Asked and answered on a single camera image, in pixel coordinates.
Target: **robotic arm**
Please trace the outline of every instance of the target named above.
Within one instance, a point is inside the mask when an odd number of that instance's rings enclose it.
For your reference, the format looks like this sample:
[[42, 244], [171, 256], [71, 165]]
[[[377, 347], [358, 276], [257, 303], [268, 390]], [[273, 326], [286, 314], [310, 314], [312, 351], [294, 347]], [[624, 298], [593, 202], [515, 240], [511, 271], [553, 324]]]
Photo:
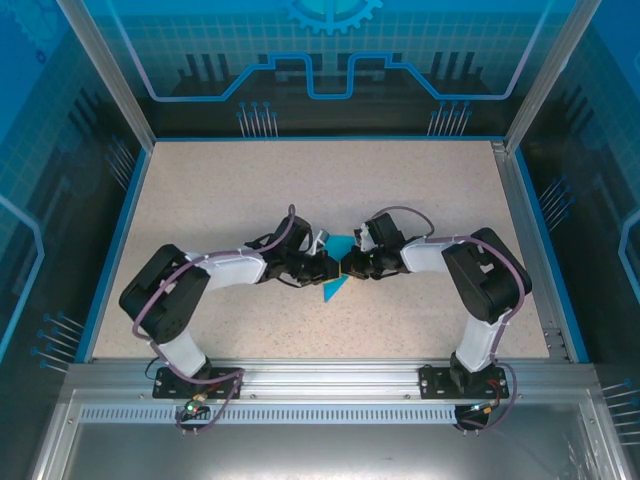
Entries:
[[[305, 220], [297, 216], [293, 216], [292, 222], [289, 220], [290, 217], [283, 219], [274, 233], [248, 242], [237, 251], [202, 257], [185, 253], [175, 245], [165, 245], [124, 290], [120, 306], [136, 319], [178, 269], [202, 258], [166, 286], [157, 300], [151, 302], [140, 323], [164, 359], [181, 376], [203, 381], [211, 377], [211, 365], [187, 328], [204, 292], [231, 285], [263, 283], [280, 279], [282, 274], [291, 276], [300, 287], [340, 276], [338, 262], [323, 249], [328, 233], [320, 230], [313, 237], [311, 226]], [[302, 250], [305, 241], [307, 247]]]
[[451, 356], [451, 380], [462, 393], [482, 385], [481, 373], [493, 367], [506, 320], [531, 292], [531, 278], [496, 233], [483, 228], [471, 236], [405, 240], [384, 213], [355, 235], [357, 245], [342, 260], [342, 271], [356, 278], [449, 272], [469, 312], [462, 342]]
[[[148, 334], [145, 339], [157, 345], [156, 352], [181, 378], [203, 384], [211, 378], [211, 365], [187, 325], [205, 291], [282, 280], [283, 274], [304, 287], [336, 279], [341, 273], [381, 280], [401, 273], [448, 271], [469, 312], [462, 342], [451, 356], [450, 378], [461, 393], [484, 385], [483, 374], [494, 368], [506, 320], [531, 291], [529, 275], [493, 230], [407, 240], [384, 213], [355, 231], [356, 245], [340, 263], [323, 248], [328, 237], [324, 230], [314, 237], [309, 223], [292, 216], [283, 219], [275, 233], [237, 251], [200, 257], [165, 245], [122, 293], [120, 306], [136, 321], [148, 309], [139, 323]], [[194, 266], [170, 281], [177, 270], [197, 258]]]

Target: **blue triangle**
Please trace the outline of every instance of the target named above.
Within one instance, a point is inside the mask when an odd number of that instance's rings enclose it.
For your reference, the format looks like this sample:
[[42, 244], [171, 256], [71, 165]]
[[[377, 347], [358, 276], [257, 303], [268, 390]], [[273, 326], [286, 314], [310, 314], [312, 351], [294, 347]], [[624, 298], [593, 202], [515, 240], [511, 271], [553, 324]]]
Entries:
[[[329, 240], [327, 240], [327, 244], [325, 245], [325, 250], [329, 253], [329, 256], [334, 260], [342, 260], [344, 256], [351, 251], [351, 247], [356, 244], [355, 239], [352, 236], [348, 235], [331, 235]], [[342, 275], [340, 278], [336, 280], [331, 280], [329, 282], [324, 283], [324, 301], [328, 302], [331, 300], [340, 287], [344, 285], [349, 278], [349, 275]]]

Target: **metal base plate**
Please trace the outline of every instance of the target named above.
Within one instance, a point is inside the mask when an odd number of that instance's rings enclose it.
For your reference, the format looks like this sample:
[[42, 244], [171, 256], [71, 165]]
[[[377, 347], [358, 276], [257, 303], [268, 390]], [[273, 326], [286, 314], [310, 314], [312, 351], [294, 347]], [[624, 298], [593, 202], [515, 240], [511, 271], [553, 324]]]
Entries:
[[456, 384], [451, 380], [449, 367], [425, 365], [418, 370], [420, 397], [423, 400], [491, 400], [496, 397], [496, 392], [487, 382], [496, 380], [498, 383], [504, 383], [500, 386], [500, 399], [509, 398], [509, 386], [502, 368], [485, 368], [474, 375], [474, 381], [478, 387], [460, 393]]
[[[209, 378], [221, 377], [238, 371], [237, 368], [214, 368]], [[229, 395], [235, 378], [222, 382], [217, 388], [207, 394], [209, 400], [224, 400]], [[238, 387], [232, 398], [240, 398], [242, 385]], [[156, 372], [156, 382], [153, 387], [153, 398], [188, 400], [202, 390], [202, 385], [194, 385], [178, 378], [169, 368], [159, 368]]]

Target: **enclosure wall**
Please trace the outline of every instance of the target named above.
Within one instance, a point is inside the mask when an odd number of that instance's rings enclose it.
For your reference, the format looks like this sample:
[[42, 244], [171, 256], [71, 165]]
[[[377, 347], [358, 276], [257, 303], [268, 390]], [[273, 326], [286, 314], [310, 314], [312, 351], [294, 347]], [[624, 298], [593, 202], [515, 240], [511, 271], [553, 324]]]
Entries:
[[574, 0], [90, 0], [158, 136], [506, 133]]
[[[602, 2], [522, 144], [542, 234], [605, 386], [637, 380], [640, 365], [638, 21], [637, 3]], [[635, 430], [625, 420], [620, 431]]]
[[141, 152], [55, 2], [3, 2], [0, 32], [0, 465], [24, 479], [77, 347], [46, 320], [82, 329]]

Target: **speckled tabletop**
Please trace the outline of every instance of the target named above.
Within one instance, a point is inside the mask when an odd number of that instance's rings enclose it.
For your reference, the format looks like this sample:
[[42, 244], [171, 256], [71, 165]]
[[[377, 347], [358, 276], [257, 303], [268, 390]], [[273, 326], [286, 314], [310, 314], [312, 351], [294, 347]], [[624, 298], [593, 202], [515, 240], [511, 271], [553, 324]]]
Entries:
[[[315, 230], [350, 235], [377, 210], [408, 205], [437, 235], [493, 228], [520, 250], [489, 142], [283, 141], [158, 143], [116, 274], [94, 356], [150, 357], [131, 335], [120, 293], [153, 253], [237, 247], [271, 232], [295, 203]], [[421, 219], [394, 213], [405, 236]], [[240, 285], [202, 298], [190, 329], [210, 357], [448, 358], [467, 312], [447, 274], [349, 279], [322, 287]], [[500, 345], [505, 357], [548, 356], [532, 295]]]

